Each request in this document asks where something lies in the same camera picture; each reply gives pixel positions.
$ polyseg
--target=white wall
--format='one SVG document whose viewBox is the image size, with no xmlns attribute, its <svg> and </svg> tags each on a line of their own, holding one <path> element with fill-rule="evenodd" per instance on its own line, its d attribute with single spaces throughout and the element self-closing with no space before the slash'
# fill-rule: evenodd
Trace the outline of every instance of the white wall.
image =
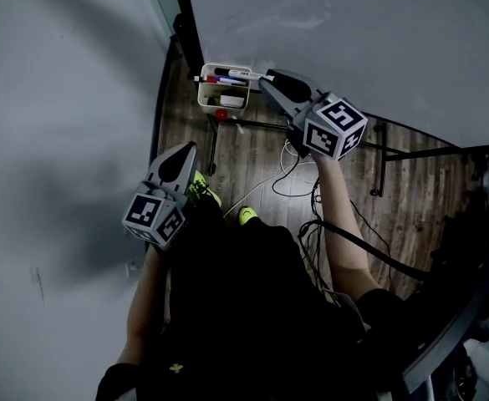
<svg viewBox="0 0 489 401">
<path fill-rule="evenodd" d="M 363 111 L 489 144 L 489 0 L 191 0 L 207 63 L 306 74 Z"/>
<path fill-rule="evenodd" d="M 0 0 L 1 401 L 93 399 L 123 347 L 163 31 L 149 0 Z"/>
</svg>

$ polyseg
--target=white backdrop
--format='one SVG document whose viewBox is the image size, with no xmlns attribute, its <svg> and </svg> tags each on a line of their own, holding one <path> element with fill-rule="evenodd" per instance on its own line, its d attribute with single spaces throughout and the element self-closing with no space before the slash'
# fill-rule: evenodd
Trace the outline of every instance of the white backdrop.
<svg viewBox="0 0 489 401">
<path fill-rule="evenodd" d="M 206 60 L 306 74 L 363 111 L 489 145 L 489 0 L 191 0 Z"/>
</svg>

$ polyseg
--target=white cable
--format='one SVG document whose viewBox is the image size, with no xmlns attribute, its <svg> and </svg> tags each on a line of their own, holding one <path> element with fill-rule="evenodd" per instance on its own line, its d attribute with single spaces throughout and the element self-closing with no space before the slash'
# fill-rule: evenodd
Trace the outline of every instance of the white cable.
<svg viewBox="0 0 489 401">
<path fill-rule="evenodd" d="M 283 145 L 283 147 L 281 148 L 281 153 L 279 154 L 279 167 L 281 168 L 281 171 L 287 176 L 287 178 L 290 178 L 291 180 L 296 180 L 294 179 L 291 175 L 288 174 L 287 172 L 287 169 L 288 168 L 283 168 L 283 151 L 286 150 L 287 153 L 289 153 L 290 155 L 293 155 L 287 148 L 287 144 L 288 144 L 288 140 L 285 140 L 285 144 Z M 298 165 L 307 165 L 307 164 L 313 164 L 313 165 L 316 165 L 314 162 L 300 162 Z M 304 183 L 308 183 L 308 184 L 314 184 L 314 181 L 306 181 L 306 180 L 300 180 L 300 181 L 303 181 Z"/>
<path fill-rule="evenodd" d="M 288 140 L 285 140 L 285 150 L 287 151 L 287 153 L 289 153 L 290 155 L 298 157 L 298 153 L 293 153 L 291 150 L 288 149 L 289 144 L 290 143 L 288 142 Z"/>
<path fill-rule="evenodd" d="M 229 209 L 229 211 L 228 211 L 228 212 L 226 212 L 226 213 L 224 214 L 224 217 L 223 217 L 223 218 L 226 218 L 226 217 L 227 217 L 227 215 L 228 215 L 228 214 L 229 214 L 231 211 L 233 211 L 235 208 L 237 208 L 238 204 L 240 204 L 241 202 L 245 201 L 245 200 L 246 200 L 246 198 L 248 198 L 248 197 L 251 195 L 251 193 L 253 193 L 253 192 L 254 192 L 254 191 L 255 191 L 255 190 L 258 188 L 258 187 L 260 187 L 260 186 L 261 186 L 261 185 L 263 185 L 264 183 L 268 183 L 269 181 L 272 181 L 272 180 L 273 180 L 273 179 L 275 179 L 275 178 L 278 178 L 278 177 L 279 177 L 281 174 L 285 174 L 285 175 L 287 175 L 286 170 L 291 170 L 291 169 L 292 169 L 294 166 L 296 166 L 296 164 L 295 164 L 295 165 L 291 165 L 291 166 L 289 166 L 289 167 L 287 167 L 287 168 L 283 168 L 282 157 L 283 157 L 283 150 L 284 150 L 286 147 L 287 147 L 287 141 L 285 141 L 285 144 L 284 144 L 284 145 L 283 145 L 283 147 L 281 148 L 281 153 L 279 154 L 279 166 L 281 166 L 281 172 L 277 173 L 277 174 L 276 174 L 274 177 L 270 177 L 268 180 L 263 180 L 263 181 L 261 181 L 261 182 L 260 182 L 258 185 L 256 185 L 255 187 L 253 187 L 253 189 L 251 189 L 250 191 L 248 191 L 248 193 L 246 193 L 246 195 L 245 195 L 245 196 L 244 196 L 242 199 L 240 199 L 240 200 L 239 200 L 239 201 L 238 201 L 238 202 L 237 202 L 235 205 L 233 205 L 233 206 L 232 206 L 232 207 Z M 305 164 L 314 164 L 314 165 L 316 165 L 314 162 L 302 162 L 302 163 L 300 163 L 299 165 L 305 165 Z"/>
<path fill-rule="evenodd" d="M 224 214 L 224 218 L 227 217 L 227 214 L 229 214 L 231 211 L 233 211 L 235 208 L 237 208 L 237 205 L 240 204 L 242 201 L 244 201 L 248 196 L 251 195 L 251 193 L 253 193 L 256 188 L 260 187 L 261 185 L 263 185 L 264 183 L 268 183 L 269 181 L 272 181 L 274 178 L 278 178 L 280 175 L 282 174 L 282 172 L 279 172 L 277 173 L 274 177 L 270 177 L 268 180 L 263 180 L 261 181 L 258 185 L 256 185 L 255 187 L 253 187 L 253 189 L 251 189 L 250 191 L 248 191 L 248 193 L 246 193 L 246 195 L 240 199 L 235 205 L 233 205 L 228 212 L 226 212 Z"/>
</svg>

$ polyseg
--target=yellow shoe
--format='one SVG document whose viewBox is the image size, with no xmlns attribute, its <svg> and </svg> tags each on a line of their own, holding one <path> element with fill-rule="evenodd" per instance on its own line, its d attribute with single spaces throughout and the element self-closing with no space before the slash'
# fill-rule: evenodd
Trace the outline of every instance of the yellow shoe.
<svg viewBox="0 0 489 401">
<path fill-rule="evenodd" d="M 196 200 L 199 200 L 203 195 L 212 196 L 214 200 L 218 202 L 218 206 L 222 208 L 222 201 L 214 191 L 209 189 L 209 185 L 206 183 L 205 178 L 200 171 L 196 171 L 194 174 L 194 181 L 192 181 L 188 190 Z"/>
<path fill-rule="evenodd" d="M 238 212 L 238 224 L 244 226 L 253 217 L 259 216 L 251 206 L 243 206 Z"/>
</svg>

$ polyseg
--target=whiteboard marker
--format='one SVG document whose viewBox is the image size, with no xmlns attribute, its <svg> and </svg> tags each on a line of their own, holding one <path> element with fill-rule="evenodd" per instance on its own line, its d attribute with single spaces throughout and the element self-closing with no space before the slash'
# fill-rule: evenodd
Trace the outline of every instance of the whiteboard marker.
<svg viewBox="0 0 489 401">
<path fill-rule="evenodd" d="M 203 76 L 203 81 L 209 84 L 225 84 L 226 86 L 247 86 L 246 82 L 221 76 Z"/>
<path fill-rule="evenodd" d="M 259 80 L 260 78 L 265 78 L 271 82 L 274 80 L 274 76 L 267 76 L 266 74 L 259 73 L 249 73 L 248 71 L 240 70 L 228 70 L 228 69 L 214 69 L 214 74 L 218 76 L 230 76 L 235 79 L 243 80 Z"/>
</svg>

